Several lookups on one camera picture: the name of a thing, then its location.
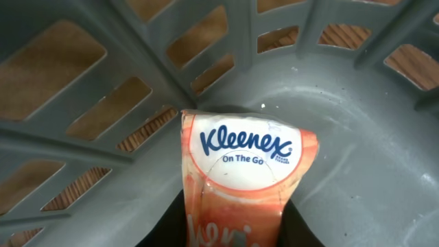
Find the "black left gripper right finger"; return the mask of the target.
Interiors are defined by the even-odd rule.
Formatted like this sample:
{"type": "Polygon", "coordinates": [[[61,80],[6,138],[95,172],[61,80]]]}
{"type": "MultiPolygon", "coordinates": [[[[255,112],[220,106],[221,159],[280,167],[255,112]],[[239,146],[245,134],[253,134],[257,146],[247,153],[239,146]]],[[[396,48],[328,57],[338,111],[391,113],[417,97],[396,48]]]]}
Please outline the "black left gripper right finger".
{"type": "Polygon", "coordinates": [[[288,200],[281,217],[277,247],[324,247],[302,218],[298,209],[288,200]]]}

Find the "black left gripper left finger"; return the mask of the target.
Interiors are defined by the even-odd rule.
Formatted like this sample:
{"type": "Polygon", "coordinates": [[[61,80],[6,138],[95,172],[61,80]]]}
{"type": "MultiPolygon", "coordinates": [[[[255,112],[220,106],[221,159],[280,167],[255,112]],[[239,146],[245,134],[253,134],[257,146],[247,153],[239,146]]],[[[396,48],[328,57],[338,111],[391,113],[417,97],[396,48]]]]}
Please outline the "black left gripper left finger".
{"type": "Polygon", "coordinates": [[[185,247],[187,223],[183,190],[172,201],[155,227],[136,247],[185,247]]]}

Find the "orange Kleenex tissue pack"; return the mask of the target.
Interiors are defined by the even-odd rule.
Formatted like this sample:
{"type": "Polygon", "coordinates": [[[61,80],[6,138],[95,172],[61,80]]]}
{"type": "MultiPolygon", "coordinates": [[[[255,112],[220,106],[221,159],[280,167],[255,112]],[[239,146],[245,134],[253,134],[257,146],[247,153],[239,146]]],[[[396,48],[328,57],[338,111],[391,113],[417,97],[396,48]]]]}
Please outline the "orange Kleenex tissue pack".
{"type": "Polygon", "coordinates": [[[181,123],[187,245],[275,246],[316,134],[244,114],[185,110],[181,123]]]}

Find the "grey plastic basket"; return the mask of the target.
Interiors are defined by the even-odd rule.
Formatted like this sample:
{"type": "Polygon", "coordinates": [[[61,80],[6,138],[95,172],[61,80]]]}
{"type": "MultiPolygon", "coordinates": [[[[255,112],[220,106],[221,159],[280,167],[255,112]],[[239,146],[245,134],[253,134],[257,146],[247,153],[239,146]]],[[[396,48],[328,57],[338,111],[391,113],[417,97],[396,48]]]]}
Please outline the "grey plastic basket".
{"type": "Polygon", "coordinates": [[[65,166],[1,218],[31,246],[134,246],[181,190],[180,122],[116,149],[161,104],[253,111],[313,130],[320,151],[292,196],[325,246],[438,245],[438,90],[384,60],[438,58],[437,1],[175,1],[142,23],[121,1],[2,1],[1,60],[56,21],[106,56],[23,121],[1,122],[1,176],[27,158],[65,166]]]}

